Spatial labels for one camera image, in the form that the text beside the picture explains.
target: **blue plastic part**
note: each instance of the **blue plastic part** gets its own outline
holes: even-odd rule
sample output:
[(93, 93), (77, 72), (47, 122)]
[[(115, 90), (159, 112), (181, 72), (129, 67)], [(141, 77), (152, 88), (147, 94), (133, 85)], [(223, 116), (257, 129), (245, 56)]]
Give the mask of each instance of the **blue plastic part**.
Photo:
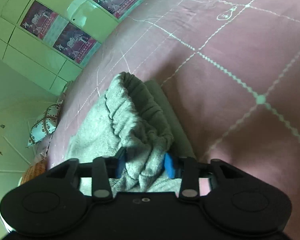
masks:
[(168, 153), (164, 155), (164, 168), (168, 174), (168, 177), (170, 179), (175, 179), (176, 169), (173, 167), (173, 159)]
[(123, 169), (126, 166), (126, 158), (125, 158), (125, 156), (126, 156), (125, 154), (122, 154), (120, 156), (120, 158), (118, 159), (118, 167), (117, 167), (117, 169), (115, 171), (115, 177), (117, 179), (121, 178), (122, 171), (123, 171)]

